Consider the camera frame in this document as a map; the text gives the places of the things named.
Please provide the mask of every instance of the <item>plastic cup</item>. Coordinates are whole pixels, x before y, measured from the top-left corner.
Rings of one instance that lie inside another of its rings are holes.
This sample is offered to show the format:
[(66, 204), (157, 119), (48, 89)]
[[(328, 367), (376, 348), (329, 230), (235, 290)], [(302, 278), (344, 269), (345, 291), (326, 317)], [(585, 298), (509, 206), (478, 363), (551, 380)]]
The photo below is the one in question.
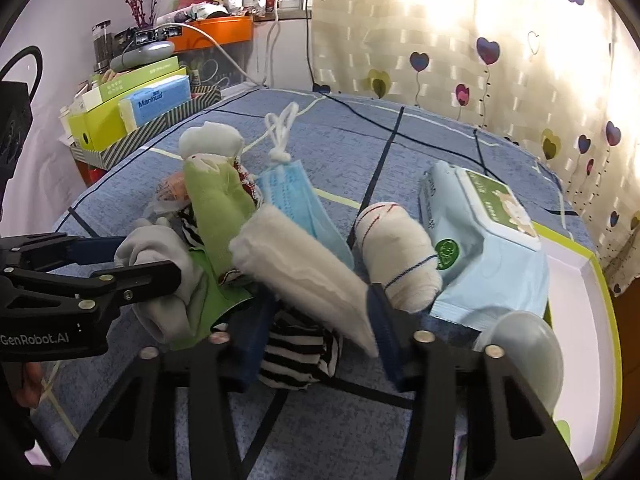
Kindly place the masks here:
[(487, 345), (502, 347), (551, 414), (560, 397), (564, 364), (551, 327), (530, 312), (510, 312), (482, 332), (474, 350)]

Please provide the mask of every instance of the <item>white curtain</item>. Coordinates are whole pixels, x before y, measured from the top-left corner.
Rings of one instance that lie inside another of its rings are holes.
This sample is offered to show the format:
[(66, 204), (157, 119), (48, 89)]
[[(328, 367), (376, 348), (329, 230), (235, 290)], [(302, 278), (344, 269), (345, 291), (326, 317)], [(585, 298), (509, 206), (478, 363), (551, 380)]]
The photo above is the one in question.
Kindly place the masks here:
[(314, 0), (313, 53), (332, 91), (418, 105), (540, 156), (610, 288), (640, 275), (640, 53), (608, 0)]

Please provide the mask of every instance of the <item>striped box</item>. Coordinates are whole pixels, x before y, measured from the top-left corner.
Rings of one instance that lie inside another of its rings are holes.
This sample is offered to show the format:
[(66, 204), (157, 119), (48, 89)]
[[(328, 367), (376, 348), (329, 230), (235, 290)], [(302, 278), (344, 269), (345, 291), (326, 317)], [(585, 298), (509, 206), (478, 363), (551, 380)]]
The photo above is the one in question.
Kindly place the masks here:
[(129, 135), (117, 140), (101, 152), (84, 150), (74, 142), (70, 146), (73, 158), (96, 168), (110, 170), (123, 158), (129, 155), (129, 153), (134, 152), (149, 139), (153, 139), (156, 135), (161, 134), (167, 128), (171, 128), (175, 124), (191, 117), (201, 110), (204, 110), (204, 108), (219, 102), (221, 99), (220, 90), (217, 87), (213, 89), (210, 89), (210, 87), (207, 88), (209, 91), (206, 94), (199, 95), (190, 101), (169, 110), (167, 113), (156, 117), (137, 130), (131, 132)]

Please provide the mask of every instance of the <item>orange box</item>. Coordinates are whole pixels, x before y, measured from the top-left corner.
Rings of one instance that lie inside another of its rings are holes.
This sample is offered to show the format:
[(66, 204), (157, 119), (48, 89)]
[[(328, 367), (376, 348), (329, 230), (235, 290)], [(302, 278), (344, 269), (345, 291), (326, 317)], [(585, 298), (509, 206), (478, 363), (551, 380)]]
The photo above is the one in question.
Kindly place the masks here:
[[(254, 36), (254, 20), (251, 16), (229, 16), (228, 18), (211, 18), (188, 23), (209, 34), (220, 45), (249, 41)], [(168, 38), (175, 45), (174, 52), (209, 48), (212, 43), (200, 33), (183, 27), (181, 36)]]

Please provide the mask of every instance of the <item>green round logo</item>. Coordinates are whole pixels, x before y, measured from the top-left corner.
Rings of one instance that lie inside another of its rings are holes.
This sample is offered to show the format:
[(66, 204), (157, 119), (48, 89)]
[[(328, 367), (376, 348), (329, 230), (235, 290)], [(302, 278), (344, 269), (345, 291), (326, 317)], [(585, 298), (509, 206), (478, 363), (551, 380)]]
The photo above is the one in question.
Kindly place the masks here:
[(451, 238), (440, 240), (435, 249), (438, 253), (438, 270), (449, 269), (460, 256), (460, 248)]

